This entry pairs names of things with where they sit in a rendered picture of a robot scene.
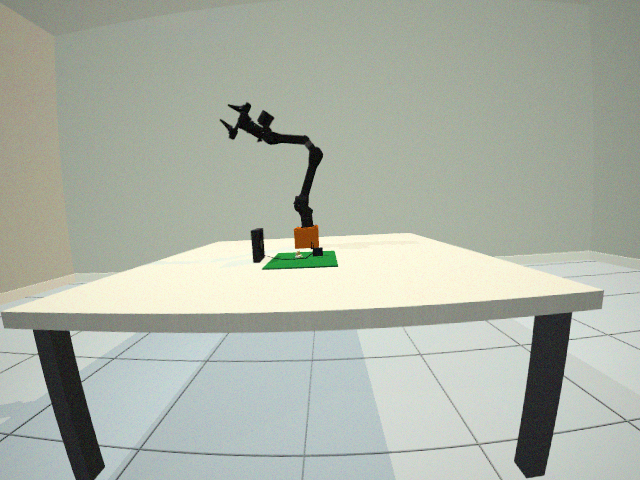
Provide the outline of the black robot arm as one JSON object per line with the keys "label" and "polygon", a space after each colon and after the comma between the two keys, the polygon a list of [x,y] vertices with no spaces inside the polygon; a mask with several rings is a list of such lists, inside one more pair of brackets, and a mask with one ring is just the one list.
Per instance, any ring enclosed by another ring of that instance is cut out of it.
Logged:
{"label": "black robot arm", "polygon": [[[320,148],[317,148],[310,141],[308,136],[306,135],[292,135],[285,134],[281,135],[275,132],[272,132],[269,128],[272,123],[274,116],[270,113],[268,114],[266,111],[262,110],[260,116],[257,121],[258,124],[255,124],[251,133],[253,136],[258,138],[257,142],[265,141],[266,143],[273,145],[279,143],[289,143],[289,144],[299,144],[304,145],[309,150],[309,164],[306,172],[306,176],[303,182],[302,190],[299,196],[295,196],[294,208],[301,216],[301,228],[306,227],[314,227],[312,213],[313,209],[311,209],[309,204],[309,193],[312,186],[312,182],[315,176],[316,169],[320,164],[323,158],[323,152]],[[246,129],[249,124],[249,120],[252,118],[249,117],[248,113],[240,112],[238,117],[239,127]]]}

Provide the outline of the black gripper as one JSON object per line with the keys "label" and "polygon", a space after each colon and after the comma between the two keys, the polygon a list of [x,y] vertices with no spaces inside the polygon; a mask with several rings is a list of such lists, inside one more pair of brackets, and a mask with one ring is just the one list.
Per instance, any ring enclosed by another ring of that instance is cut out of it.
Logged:
{"label": "black gripper", "polygon": [[[232,109],[236,110],[237,112],[245,112],[245,113],[249,113],[249,110],[251,109],[251,105],[246,102],[245,105],[243,104],[242,106],[238,106],[238,105],[230,105],[228,104],[229,108],[231,107]],[[239,122],[237,122],[237,124],[235,125],[234,128],[232,128],[231,125],[229,125],[228,123],[226,123],[225,121],[221,120],[221,123],[229,130],[228,134],[229,134],[229,139],[235,139],[235,137],[238,134],[238,128],[243,129],[241,127],[239,127]],[[249,126],[246,129],[243,129],[245,132],[247,133],[251,133],[251,130],[253,129],[255,123],[252,120],[249,120],[248,122]]]}

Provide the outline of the dark grey cooling fan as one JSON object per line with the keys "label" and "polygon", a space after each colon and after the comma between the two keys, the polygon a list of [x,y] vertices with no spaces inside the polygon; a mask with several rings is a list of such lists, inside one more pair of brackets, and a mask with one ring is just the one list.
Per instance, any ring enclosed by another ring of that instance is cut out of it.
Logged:
{"label": "dark grey cooling fan", "polygon": [[260,263],[265,258],[263,228],[251,230],[253,263]]}

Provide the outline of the green circuit board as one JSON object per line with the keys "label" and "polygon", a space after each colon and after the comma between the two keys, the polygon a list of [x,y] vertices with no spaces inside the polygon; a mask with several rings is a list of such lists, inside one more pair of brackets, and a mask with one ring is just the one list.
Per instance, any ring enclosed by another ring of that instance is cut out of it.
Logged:
{"label": "green circuit board", "polygon": [[313,256],[312,252],[278,253],[261,270],[338,267],[335,251],[323,251],[323,256]]}

